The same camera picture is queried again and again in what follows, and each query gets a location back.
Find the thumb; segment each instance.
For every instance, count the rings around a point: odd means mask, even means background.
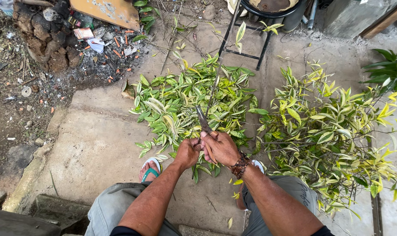
[[[201,131],[200,136],[201,139],[206,142],[206,145],[210,147],[214,147],[214,145],[216,145],[216,140],[214,140],[213,137],[208,133],[206,133],[205,131]]]

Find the black sleeve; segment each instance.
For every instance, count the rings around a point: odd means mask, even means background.
[[[109,236],[141,236],[135,230],[125,226],[115,227]]]
[[[323,226],[311,236],[334,236],[334,234],[326,226]]]

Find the wooden plank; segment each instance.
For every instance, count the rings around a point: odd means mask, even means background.
[[[70,0],[72,8],[93,18],[124,29],[140,30],[139,13],[132,1],[125,0]]]
[[[392,13],[390,13],[386,18],[384,18],[380,23],[376,24],[374,27],[367,30],[366,32],[362,32],[362,37],[371,39],[376,34],[378,34],[382,30],[384,30],[388,26],[390,26],[392,23],[394,23],[396,20],[397,20],[397,7],[395,8],[395,10]]]

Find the gray pants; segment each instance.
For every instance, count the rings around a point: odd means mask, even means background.
[[[300,179],[292,176],[270,176],[270,179],[304,204],[312,213],[315,213],[317,194],[309,189]],[[95,199],[87,214],[90,223],[85,235],[109,236],[112,229],[120,222],[128,206],[150,183],[119,183],[104,190]],[[248,227],[242,235],[272,235],[246,186],[244,186],[242,194],[245,206],[252,211]],[[178,230],[167,219],[164,220],[158,235],[181,236]]]

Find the black stool frame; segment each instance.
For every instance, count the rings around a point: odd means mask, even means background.
[[[252,13],[252,14],[254,14],[254,15],[256,15],[256,16],[259,16],[260,18],[263,18],[263,19],[271,19],[271,22],[268,22],[268,24],[267,24],[267,25],[271,25],[271,24],[273,24],[273,22],[275,21],[275,19],[283,18],[283,17],[285,17],[285,16],[291,14],[292,12],[294,12],[296,9],[299,8],[299,6],[302,4],[302,2],[304,2],[304,1],[298,1],[293,7],[291,7],[290,9],[287,9],[287,10],[285,10],[285,11],[282,11],[282,12],[275,12],[275,13],[269,13],[269,12],[263,12],[263,11],[259,11],[259,10],[255,9],[255,8],[249,3],[248,0],[241,0],[241,2],[238,3],[238,4],[240,4],[240,8],[239,8],[238,14],[236,15],[236,18],[234,19],[234,18],[232,17],[232,20],[231,20],[230,23],[229,23],[228,30],[227,30],[227,32],[226,32],[226,34],[225,34],[225,37],[224,37],[224,39],[223,39],[223,41],[222,41],[222,45],[220,46],[220,49],[219,49],[219,55],[222,54],[222,51],[223,51],[224,46],[225,46],[225,44],[226,44],[226,41],[227,41],[227,39],[229,38],[229,34],[230,34],[230,31],[229,31],[229,30],[230,30],[232,24],[234,24],[234,25],[236,25],[236,26],[240,26],[240,25],[241,25],[241,24],[239,24],[239,23],[236,23],[236,21],[238,20],[238,18],[239,18],[239,16],[240,16],[241,12],[243,11],[243,9],[247,9],[247,11],[248,11],[249,13]],[[261,32],[263,31],[263,29],[255,28],[255,27],[251,27],[251,26],[246,26],[246,28],[247,28],[247,29],[251,29],[251,30],[261,31]],[[232,53],[234,53],[234,54],[238,54],[238,55],[241,55],[241,56],[250,57],[250,58],[253,58],[253,59],[258,59],[257,68],[255,68],[255,69],[259,71],[259,70],[260,70],[260,67],[261,67],[261,62],[263,61],[263,58],[264,58],[264,54],[265,54],[265,52],[266,52],[266,50],[267,50],[267,46],[269,45],[269,41],[270,41],[270,37],[271,37],[271,34],[272,34],[272,33],[273,33],[272,31],[269,31],[269,32],[268,32],[267,38],[266,38],[266,40],[265,40],[265,42],[264,42],[263,50],[261,51],[261,55],[260,55],[259,57],[253,56],[253,55],[249,55],[249,54],[245,54],[245,53],[240,53],[240,54],[239,54],[239,52],[237,52],[237,51],[232,51],[232,50],[229,50],[229,49],[226,49],[226,52],[232,52]]]

